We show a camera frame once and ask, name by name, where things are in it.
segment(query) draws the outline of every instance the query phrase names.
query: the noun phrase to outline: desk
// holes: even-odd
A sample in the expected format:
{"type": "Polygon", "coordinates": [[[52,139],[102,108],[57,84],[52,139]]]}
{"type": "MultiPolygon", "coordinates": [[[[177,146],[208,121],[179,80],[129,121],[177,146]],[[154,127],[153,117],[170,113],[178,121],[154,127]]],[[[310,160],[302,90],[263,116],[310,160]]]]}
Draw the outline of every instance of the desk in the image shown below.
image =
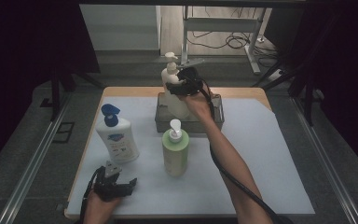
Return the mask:
{"type": "MultiPolygon", "coordinates": [[[[132,122],[141,154],[136,161],[120,165],[121,181],[138,177],[138,184],[115,211],[115,217],[234,217],[234,207],[212,162],[205,134],[190,135],[184,175],[173,178],[165,173],[162,133],[157,133],[154,121],[160,91],[162,88],[112,87],[103,92],[100,106],[110,103],[121,109],[119,115],[132,122]]],[[[264,91],[259,88],[212,88],[212,91],[222,95],[226,117],[222,132],[247,161],[265,202],[279,214],[314,214],[264,91]]],[[[81,197],[92,173],[109,160],[94,130],[102,119],[102,113],[97,111],[68,199],[65,214],[69,218],[78,217],[81,197]]]]}

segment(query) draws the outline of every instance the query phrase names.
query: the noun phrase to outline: soap dispenser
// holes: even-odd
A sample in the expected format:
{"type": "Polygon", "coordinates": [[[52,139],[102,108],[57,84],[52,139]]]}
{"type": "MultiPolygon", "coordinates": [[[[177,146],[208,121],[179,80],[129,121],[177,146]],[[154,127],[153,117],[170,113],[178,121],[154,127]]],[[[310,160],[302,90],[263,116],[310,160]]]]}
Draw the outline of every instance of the soap dispenser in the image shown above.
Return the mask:
{"type": "Polygon", "coordinates": [[[103,105],[104,120],[95,128],[102,138],[112,162],[124,163],[138,158],[139,151],[132,136],[131,123],[117,114],[120,110],[110,104],[103,105]]]}
{"type": "Polygon", "coordinates": [[[171,94],[166,87],[167,82],[170,82],[172,84],[180,84],[183,82],[183,80],[179,80],[177,76],[179,70],[176,68],[176,63],[173,61],[174,59],[177,59],[177,57],[173,52],[166,53],[165,57],[167,58],[168,63],[167,67],[161,72],[161,78],[162,85],[165,91],[164,97],[165,101],[167,102],[168,111],[173,114],[177,119],[184,119],[190,114],[186,103],[180,101],[176,95],[171,94]]]}
{"type": "Polygon", "coordinates": [[[171,128],[162,135],[165,171],[171,176],[182,175],[187,167],[188,134],[181,129],[181,121],[173,119],[171,128]]]}

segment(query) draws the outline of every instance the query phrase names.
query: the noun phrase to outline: box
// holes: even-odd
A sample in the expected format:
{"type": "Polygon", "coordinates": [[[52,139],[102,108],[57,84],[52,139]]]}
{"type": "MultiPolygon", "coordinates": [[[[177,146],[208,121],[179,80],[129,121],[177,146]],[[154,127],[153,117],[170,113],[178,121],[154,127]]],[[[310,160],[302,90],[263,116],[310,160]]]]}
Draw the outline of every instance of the box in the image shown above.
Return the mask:
{"type": "MultiPolygon", "coordinates": [[[[225,116],[223,113],[223,105],[222,105],[222,97],[219,94],[215,94],[212,99],[213,108],[214,108],[214,122],[217,127],[221,130],[223,127],[223,123],[225,121],[225,116]]],[[[158,94],[157,100],[157,109],[156,109],[156,127],[158,133],[165,133],[167,130],[171,128],[170,122],[172,119],[176,119],[174,115],[172,115],[168,111],[167,103],[165,102],[164,92],[160,92],[158,94]]],[[[198,119],[190,114],[185,119],[180,119],[182,122],[182,129],[188,133],[205,133],[204,128],[198,119]]]]}

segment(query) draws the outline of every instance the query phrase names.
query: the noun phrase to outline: pump bottle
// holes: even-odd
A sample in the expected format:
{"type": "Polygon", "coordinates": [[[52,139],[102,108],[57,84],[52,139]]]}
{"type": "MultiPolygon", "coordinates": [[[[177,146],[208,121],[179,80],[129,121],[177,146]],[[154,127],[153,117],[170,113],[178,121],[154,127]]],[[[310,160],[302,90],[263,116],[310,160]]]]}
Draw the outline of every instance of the pump bottle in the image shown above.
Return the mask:
{"type": "Polygon", "coordinates": [[[167,67],[162,70],[161,78],[162,85],[164,87],[164,96],[167,102],[168,111],[173,114],[178,119],[186,118],[190,112],[187,109],[185,102],[180,101],[176,95],[171,94],[170,91],[167,90],[166,83],[170,82],[172,84],[180,84],[183,80],[179,80],[177,73],[179,70],[176,68],[176,63],[173,61],[177,59],[174,53],[168,52],[165,54],[165,57],[168,60],[167,67]]]}
{"type": "Polygon", "coordinates": [[[131,123],[117,114],[120,110],[113,105],[101,108],[104,120],[95,128],[103,139],[112,162],[124,163],[138,158],[139,151],[132,136],[131,123]]]}
{"type": "Polygon", "coordinates": [[[171,176],[182,175],[187,168],[189,137],[181,129],[179,119],[170,122],[171,129],[162,135],[162,151],[165,171],[171,176]]]}

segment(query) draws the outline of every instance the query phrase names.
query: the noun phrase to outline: hand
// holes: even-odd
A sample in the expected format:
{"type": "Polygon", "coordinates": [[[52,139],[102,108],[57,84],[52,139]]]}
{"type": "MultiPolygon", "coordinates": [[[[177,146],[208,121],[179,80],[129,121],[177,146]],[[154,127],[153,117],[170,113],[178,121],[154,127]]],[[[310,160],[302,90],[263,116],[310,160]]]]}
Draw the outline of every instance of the hand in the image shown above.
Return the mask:
{"type": "MultiPolygon", "coordinates": [[[[203,89],[206,92],[209,92],[206,84],[203,85],[203,89]]],[[[184,101],[187,105],[188,110],[195,115],[199,121],[205,121],[212,119],[210,108],[207,104],[205,96],[198,92],[197,94],[191,96],[177,96],[179,100],[184,101]]]]}
{"type": "Polygon", "coordinates": [[[104,224],[112,216],[113,210],[120,204],[122,198],[115,198],[111,202],[104,202],[92,189],[89,192],[84,224],[104,224]]]}

